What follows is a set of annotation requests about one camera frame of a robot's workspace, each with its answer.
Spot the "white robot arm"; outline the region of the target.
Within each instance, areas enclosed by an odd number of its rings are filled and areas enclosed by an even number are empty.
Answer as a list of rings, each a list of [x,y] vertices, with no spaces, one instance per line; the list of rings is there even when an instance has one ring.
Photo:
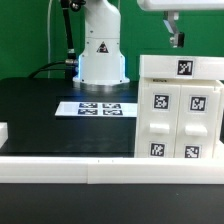
[[[111,89],[127,85],[125,57],[120,52],[119,10],[108,0],[59,0],[65,22],[67,54],[71,62],[68,79],[75,86]],[[180,11],[221,10],[224,0],[137,0],[143,11],[163,11],[173,48],[184,46],[185,34],[175,24]],[[85,49],[77,57],[73,45],[69,10],[85,8]]]

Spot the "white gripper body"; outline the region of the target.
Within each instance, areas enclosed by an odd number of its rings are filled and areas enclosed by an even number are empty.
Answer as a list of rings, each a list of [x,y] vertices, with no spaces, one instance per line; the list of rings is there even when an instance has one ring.
[[[224,0],[137,0],[144,11],[221,10]]]

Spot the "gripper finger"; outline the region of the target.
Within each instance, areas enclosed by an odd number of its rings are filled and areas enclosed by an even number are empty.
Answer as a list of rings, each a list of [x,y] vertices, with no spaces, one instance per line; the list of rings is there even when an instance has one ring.
[[[179,13],[177,11],[165,11],[163,22],[170,33],[170,45],[173,48],[183,48],[184,47],[184,39],[185,34],[180,32],[176,22],[179,19]]]

